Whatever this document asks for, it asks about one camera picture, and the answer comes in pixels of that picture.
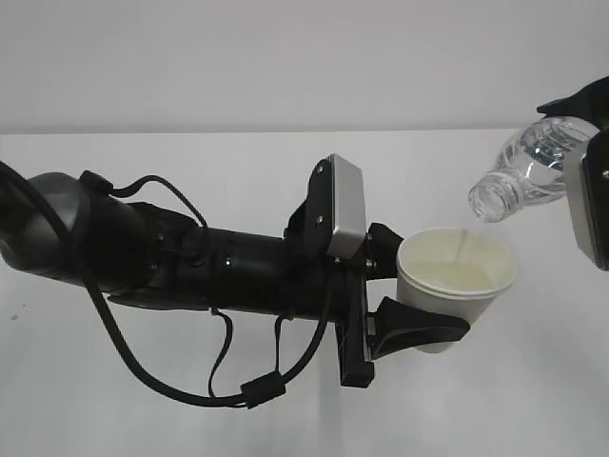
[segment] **white background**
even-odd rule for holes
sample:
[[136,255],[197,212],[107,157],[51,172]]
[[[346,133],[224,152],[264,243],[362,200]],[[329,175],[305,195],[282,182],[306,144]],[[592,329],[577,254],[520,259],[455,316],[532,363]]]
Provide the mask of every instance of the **white background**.
[[[213,227],[280,235],[315,163],[338,152],[364,172],[368,221],[404,236],[478,227],[466,204],[511,130],[189,135],[0,136],[27,176],[95,170],[117,186],[174,181]],[[141,195],[182,210],[151,185]],[[581,254],[565,201],[485,228],[520,278],[443,354],[377,362],[366,390],[339,387],[333,331],[281,399],[247,410],[174,403],[123,367],[79,288],[0,267],[0,455],[443,457],[604,456],[609,449],[607,276]],[[375,307],[395,282],[369,287]],[[208,313],[112,306],[135,353],[161,379],[205,392],[223,322]],[[271,370],[273,320],[233,312],[217,391]],[[287,323],[283,365],[312,322]]]
[[481,129],[609,74],[607,0],[2,0],[0,132]]

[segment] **paper cup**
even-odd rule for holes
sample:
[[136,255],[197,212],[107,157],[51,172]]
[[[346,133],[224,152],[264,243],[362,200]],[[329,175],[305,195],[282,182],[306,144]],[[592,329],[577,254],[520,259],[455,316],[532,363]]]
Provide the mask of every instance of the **paper cup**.
[[[501,243],[461,228],[432,228],[398,249],[396,300],[425,311],[461,317],[470,325],[516,279],[516,261]],[[437,353],[453,343],[417,349]]]

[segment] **clear plastic bottle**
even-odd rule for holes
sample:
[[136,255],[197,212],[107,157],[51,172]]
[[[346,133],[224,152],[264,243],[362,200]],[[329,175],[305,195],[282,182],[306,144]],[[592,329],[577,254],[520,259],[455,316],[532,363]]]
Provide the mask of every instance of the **clear plastic bottle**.
[[577,117],[548,117],[505,142],[493,168],[469,191],[469,206],[483,222],[499,222],[527,206],[565,195],[564,154],[599,129]]

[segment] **bottle neck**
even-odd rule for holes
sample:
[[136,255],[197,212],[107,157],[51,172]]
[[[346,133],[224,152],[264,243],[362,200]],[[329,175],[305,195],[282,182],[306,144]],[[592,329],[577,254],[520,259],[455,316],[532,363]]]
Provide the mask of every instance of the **bottle neck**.
[[469,191],[469,205],[483,222],[500,222],[524,208],[520,177],[511,169],[486,173]]

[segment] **black cable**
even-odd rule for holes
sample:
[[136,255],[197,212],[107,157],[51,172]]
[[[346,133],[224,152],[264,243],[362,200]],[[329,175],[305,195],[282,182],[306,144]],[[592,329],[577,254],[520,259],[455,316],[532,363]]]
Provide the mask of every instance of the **black cable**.
[[[74,241],[73,235],[66,228],[66,225],[59,217],[55,209],[50,205],[47,199],[45,199],[45,197],[41,195],[38,189],[36,189],[28,180],[26,180],[23,176],[21,176],[14,169],[9,167],[2,161],[0,161],[0,175],[4,176],[5,179],[7,179],[13,186],[17,188],[17,190],[23,193],[24,196],[34,205],[34,207],[38,211],[40,211],[40,214],[45,218],[45,220],[47,220],[57,237],[66,246],[69,257],[71,258],[71,261],[73,262],[76,271],[78,271],[79,276],[83,281],[83,286],[87,290],[88,295],[93,304],[95,305],[95,309],[97,310],[102,320],[102,323],[106,328],[106,331],[108,332],[110,341],[112,342],[112,344],[114,344],[114,347],[118,351],[121,359],[123,359],[123,362],[129,369],[129,371],[131,371],[131,373],[138,380],[140,380],[145,386],[151,388],[152,390],[155,390],[156,392],[165,395],[166,397],[171,398],[175,401],[188,405],[194,405],[198,407],[235,407],[245,402],[245,397],[243,394],[211,398],[183,392],[175,387],[168,386],[167,384],[163,383],[162,381],[148,373],[140,365],[138,360],[133,355],[133,352],[129,348],[127,341],[125,341],[125,337],[121,333],[121,330],[118,328],[116,320],[114,319],[114,316],[112,315],[108,307],[108,303],[106,302],[102,291],[99,289],[97,281],[89,271],[87,263],[85,262],[85,259],[81,255],[78,246]],[[156,178],[157,177],[153,176],[142,178],[141,180],[136,181],[136,183],[133,183],[128,188],[118,189],[117,192],[119,194],[128,194],[126,189],[135,189],[137,186],[139,186],[138,189],[140,189],[141,186],[148,181],[157,181],[164,184],[163,181],[165,180],[163,178],[160,178],[160,180],[157,180]],[[168,189],[175,189],[176,192],[174,193],[178,196],[181,195],[184,200],[186,200],[186,197],[184,197],[184,195],[182,195],[179,190],[177,190],[171,184],[169,185],[170,187],[167,187]],[[201,216],[200,221],[205,221],[205,219],[203,219],[203,216]],[[310,362],[311,358],[315,354],[317,348],[319,347],[322,341],[330,311],[330,292],[331,287],[328,280],[326,285],[324,307],[322,308],[322,315],[320,316],[320,320],[315,328],[313,337],[311,338],[311,341],[307,346],[306,350],[304,351],[302,357],[286,374],[282,376],[286,384],[289,383],[296,376],[298,376],[298,374],[300,374],[303,369],[305,369],[306,365]]]
[[279,315],[275,320],[275,371],[279,371],[279,340],[282,336],[282,323],[294,319],[294,309],[290,308]]
[[311,361],[315,352],[319,348],[322,343],[322,338],[324,338],[325,328],[327,327],[327,321],[330,315],[330,301],[332,299],[332,286],[329,279],[329,267],[326,265],[326,278],[328,278],[327,284],[325,285],[325,298],[324,298],[324,307],[322,308],[322,315],[320,316],[320,320],[315,327],[315,331],[313,332],[313,336],[311,337],[311,341],[304,350],[303,355],[300,359],[294,364],[294,367],[289,369],[286,374],[282,375],[282,379],[284,383],[289,383],[292,379],[298,376]]
[[[220,349],[220,353],[218,354],[218,358],[213,364],[211,372],[209,373],[209,379],[207,380],[207,392],[211,398],[216,398],[216,393],[213,391],[212,382],[213,377],[216,374],[216,371],[220,367],[220,364],[225,360],[226,354],[228,353],[228,349],[230,348],[230,343],[232,342],[232,336],[234,333],[235,326],[232,323],[232,319],[228,317],[223,312],[219,311],[217,308],[211,309],[212,316],[220,316],[224,319],[226,325],[226,336],[225,341],[222,344],[222,348]],[[233,407],[246,407],[246,405],[235,405]]]
[[180,200],[188,209],[190,209],[190,212],[192,212],[192,214],[195,215],[195,217],[199,221],[199,224],[201,224],[201,227],[203,227],[204,234],[205,234],[205,240],[206,240],[206,243],[207,243],[208,242],[208,237],[207,236],[209,234],[209,226],[207,225],[206,218],[203,217],[203,214],[201,214],[201,212],[198,209],[196,209],[195,206],[192,205],[188,201],[186,196],[181,191],[179,191],[167,179],[165,179],[165,178],[163,178],[161,176],[157,176],[155,174],[149,174],[147,176],[144,176],[144,177],[138,179],[134,183],[129,184],[125,188],[113,189],[110,192],[110,195],[112,195],[113,197],[116,197],[116,198],[128,198],[128,197],[132,197],[133,195],[135,195],[137,192],[140,191],[140,189],[144,186],[144,184],[146,184],[146,183],[152,183],[152,182],[159,183],[159,184],[162,184],[163,186],[165,186],[167,189],[169,189],[178,198],[178,200]]

